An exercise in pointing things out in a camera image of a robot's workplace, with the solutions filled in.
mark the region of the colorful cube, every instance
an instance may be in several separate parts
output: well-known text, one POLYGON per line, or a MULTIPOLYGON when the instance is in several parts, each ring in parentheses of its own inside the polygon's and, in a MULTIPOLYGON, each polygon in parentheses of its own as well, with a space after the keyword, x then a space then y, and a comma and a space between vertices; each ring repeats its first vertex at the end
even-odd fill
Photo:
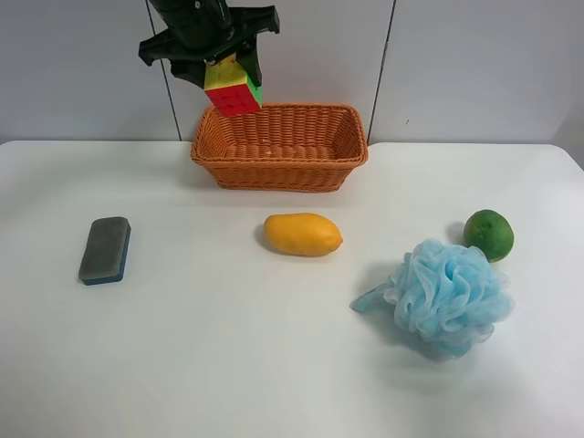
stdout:
POLYGON ((226 117, 247 114, 262 108, 262 88, 256 87, 235 55, 207 66, 204 92, 226 117))

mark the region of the table surface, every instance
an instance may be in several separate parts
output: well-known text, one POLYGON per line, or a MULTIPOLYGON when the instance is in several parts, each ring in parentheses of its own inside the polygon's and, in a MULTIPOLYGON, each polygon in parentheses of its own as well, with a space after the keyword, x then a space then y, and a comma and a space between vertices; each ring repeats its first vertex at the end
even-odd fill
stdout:
POLYGON ((401 144, 335 193, 219 189, 186 142, 0 146, 0 436, 469 438, 584 433, 584 172, 546 145, 401 144), (350 301, 484 208, 516 233, 511 318, 436 361, 350 301), (275 254, 270 214, 344 243, 275 254), (91 222, 132 236, 120 283, 77 280, 91 222))

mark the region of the orange woven basket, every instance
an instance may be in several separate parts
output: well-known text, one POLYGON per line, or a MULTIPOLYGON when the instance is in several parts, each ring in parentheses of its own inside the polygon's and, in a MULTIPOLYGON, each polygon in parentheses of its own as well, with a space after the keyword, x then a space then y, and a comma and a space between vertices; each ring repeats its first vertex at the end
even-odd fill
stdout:
POLYGON ((203 115, 191 149, 226 189, 333 192, 368 157, 359 113, 349 105, 266 104, 203 115))

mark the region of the lime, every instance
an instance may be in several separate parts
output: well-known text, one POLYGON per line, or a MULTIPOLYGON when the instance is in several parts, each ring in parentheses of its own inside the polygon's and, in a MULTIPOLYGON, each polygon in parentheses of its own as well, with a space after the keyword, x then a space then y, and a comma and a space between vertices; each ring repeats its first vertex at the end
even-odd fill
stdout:
POLYGON ((498 262, 511 252, 515 237, 505 217, 493 210, 481 210, 466 221, 464 240, 483 251, 489 262, 498 262))

